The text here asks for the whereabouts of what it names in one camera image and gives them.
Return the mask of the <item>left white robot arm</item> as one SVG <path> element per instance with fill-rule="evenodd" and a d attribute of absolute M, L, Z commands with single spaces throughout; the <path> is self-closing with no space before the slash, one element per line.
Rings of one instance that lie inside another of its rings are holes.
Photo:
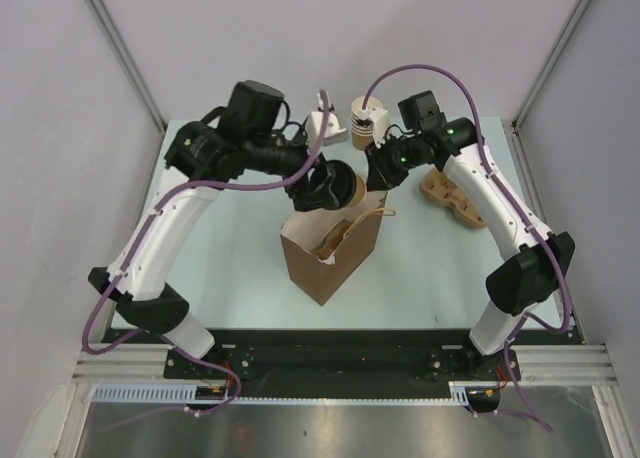
<path fill-rule="evenodd" d="M 214 375 L 221 354 L 214 336 L 167 282 L 193 227 L 224 190 L 282 189 L 297 212 L 339 210 L 355 194 L 349 165 L 327 160 L 321 148 L 334 109 L 325 90 L 318 93 L 320 125 L 302 140 L 285 138 L 275 122 L 287 105 L 279 90 L 253 80 L 238 82 L 229 102 L 182 126 L 165 154 L 159 186 L 122 252 L 88 280 L 102 308 L 112 301 L 131 325 L 130 337 L 147 332 L 186 355 L 197 376 Z"/>

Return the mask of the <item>black plastic cup lid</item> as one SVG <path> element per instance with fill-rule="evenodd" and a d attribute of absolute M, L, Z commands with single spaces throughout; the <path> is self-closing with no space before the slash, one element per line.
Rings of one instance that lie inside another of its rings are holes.
<path fill-rule="evenodd" d="M 347 207 L 356 196 L 358 176 L 350 165 L 340 160 L 330 160 L 328 169 L 332 208 L 341 209 Z"/>

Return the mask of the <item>brown paper takeout bag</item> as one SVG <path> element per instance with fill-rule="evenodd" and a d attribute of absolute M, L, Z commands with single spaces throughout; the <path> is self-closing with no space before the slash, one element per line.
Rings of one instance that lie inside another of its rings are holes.
<path fill-rule="evenodd" d="M 396 210 L 384 191 L 366 194 L 354 207 L 296 212 L 281 227 L 290 280 L 325 305 L 376 247 L 382 220 Z"/>

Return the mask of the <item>brown paper coffee cup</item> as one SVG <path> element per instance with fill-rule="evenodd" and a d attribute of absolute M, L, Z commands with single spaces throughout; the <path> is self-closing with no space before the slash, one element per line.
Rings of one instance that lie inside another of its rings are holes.
<path fill-rule="evenodd" d="M 366 182 L 360 174 L 354 175 L 353 196 L 346 203 L 346 207 L 357 206 L 366 196 Z"/>

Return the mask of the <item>brown cardboard cup carrier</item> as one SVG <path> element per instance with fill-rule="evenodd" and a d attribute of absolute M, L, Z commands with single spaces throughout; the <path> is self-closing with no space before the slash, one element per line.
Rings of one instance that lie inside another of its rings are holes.
<path fill-rule="evenodd" d="M 486 227 L 476 208 L 466 194 L 444 173 L 432 168 L 420 182 L 422 196 L 438 205 L 449 209 L 453 216 L 464 225 L 473 229 Z"/>

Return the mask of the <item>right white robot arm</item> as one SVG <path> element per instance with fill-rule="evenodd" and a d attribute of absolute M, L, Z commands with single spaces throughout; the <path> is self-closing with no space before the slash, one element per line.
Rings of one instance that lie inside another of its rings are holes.
<path fill-rule="evenodd" d="M 398 108 L 407 131 L 395 137 L 386 109 L 366 102 L 352 106 L 353 124 L 364 126 L 372 139 L 365 149 L 368 190 L 392 190 L 410 170 L 435 167 L 470 200 L 503 260 L 485 281 L 490 301 L 469 332 L 473 347 L 461 354 L 463 371 L 484 379 L 496 369 L 495 353 L 514 339 L 522 319 L 565 289 L 575 242 L 566 232 L 554 233 L 514 195 L 479 125 L 468 118 L 448 120 L 430 91 L 402 100 Z"/>

